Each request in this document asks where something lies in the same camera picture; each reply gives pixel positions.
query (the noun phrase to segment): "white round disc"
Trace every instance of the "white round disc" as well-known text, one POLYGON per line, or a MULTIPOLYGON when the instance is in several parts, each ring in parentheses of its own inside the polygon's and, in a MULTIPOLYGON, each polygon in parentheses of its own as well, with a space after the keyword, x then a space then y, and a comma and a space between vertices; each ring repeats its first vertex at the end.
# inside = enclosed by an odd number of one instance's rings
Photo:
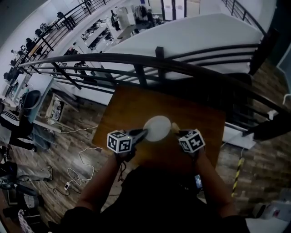
POLYGON ((168 135, 171 129, 171 122, 165 116, 155 116, 147 121, 144 129, 149 130, 145 137, 146 140, 156 142, 162 140, 168 135))

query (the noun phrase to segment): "cube with fiducial markers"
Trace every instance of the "cube with fiducial markers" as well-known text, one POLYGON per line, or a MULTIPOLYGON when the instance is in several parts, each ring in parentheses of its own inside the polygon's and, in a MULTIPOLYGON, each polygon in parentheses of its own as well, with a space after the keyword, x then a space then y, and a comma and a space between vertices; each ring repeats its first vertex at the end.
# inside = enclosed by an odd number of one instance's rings
POLYGON ((205 146, 205 142, 199 130, 191 130, 179 139, 179 144, 186 153, 194 153, 205 146))
POLYGON ((118 130, 107 134, 107 147, 115 153, 131 151, 132 137, 118 130))

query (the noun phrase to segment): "person's right arm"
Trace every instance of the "person's right arm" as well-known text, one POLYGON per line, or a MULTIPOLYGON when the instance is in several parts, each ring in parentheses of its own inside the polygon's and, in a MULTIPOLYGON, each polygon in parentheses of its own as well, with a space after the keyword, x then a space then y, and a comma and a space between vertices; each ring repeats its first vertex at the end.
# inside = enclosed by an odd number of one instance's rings
POLYGON ((200 149, 194 170, 200 175, 207 204, 211 205, 222 218, 237 215, 230 191, 200 149))

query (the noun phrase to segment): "brown tabletop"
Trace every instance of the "brown tabletop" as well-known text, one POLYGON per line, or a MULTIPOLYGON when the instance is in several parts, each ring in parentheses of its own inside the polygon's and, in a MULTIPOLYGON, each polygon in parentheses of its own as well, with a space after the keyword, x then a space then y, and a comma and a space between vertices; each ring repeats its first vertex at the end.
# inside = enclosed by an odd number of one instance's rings
MULTIPOLYGON (((107 148, 107 133, 114 130, 143 128, 154 116, 166 116, 181 129, 198 129, 206 143, 206 155, 213 166, 219 155, 225 125, 225 114, 197 103, 137 87, 118 86, 92 143, 107 148)), ((183 153, 173 133, 159 142, 142 141, 136 146, 132 163, 147 167, 186 173, 190 159, 183 153)))

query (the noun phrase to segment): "wooden floor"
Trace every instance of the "wooden floor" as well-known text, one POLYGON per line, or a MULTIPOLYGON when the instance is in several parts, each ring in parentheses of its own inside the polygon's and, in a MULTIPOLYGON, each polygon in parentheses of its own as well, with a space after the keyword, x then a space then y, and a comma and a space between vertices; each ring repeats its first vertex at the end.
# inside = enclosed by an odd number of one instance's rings
MULTIPOLYGON (((287 93, 285 80, 267 63, 256 73, 253 85, 261 88, 277 103, 281 103, 284 94, 287 93)), ((98 125, 101 120, 105 106, 82 101, 80 113, 76 113, 66 107, 63 122, 75 129, 88 128, 98 125)), ((95 129, 78 131, 70 134, 55 135, 55 144, 47 152, 33 153, 21 148, 13 147, 14 160, 19 164, 35 167, 54 168, 54 180, 49 183, 50 187, 57 188, 65 193, 65 183, 70 181, 67 168, 76 170, 81 178, 90 177, 92 168, 81 163, 78 153, 91 144, 95 129)), ((220 152, 216 170, 228 184, 230 190, 234 181, 236 166, 241 149, 225 145, 220 152)), ((244 162, 241 167, 241 175, 235 193, 237 209, 241 214, 248 213, 255 203, 270 201, 278 197, 282 187, 288 187, 291 180, 291 133, 278 138, 256 144, 251 150, 244 151, 244 162)), ((86 151, 83 153, 85 163, 95 167, 95 172, 107 160, 107 155, 97 151, 86 151)), ((76 191, 80 187, 73 184, 76 191)), ((43 196, 45 207, 40 208, 42 218, 45 222, 54 221, 58 223, 66 210, 73 208, 79 194, 71 191, 69 196, 63 196, 59 192, 53 193, 44 182, 32 182, 31 185, 43 196)), ((120 183, 115 182, 111 194, 120 192, 120 183)), ((117 197, 109 197, 104 208, 111 205, 117 197)))

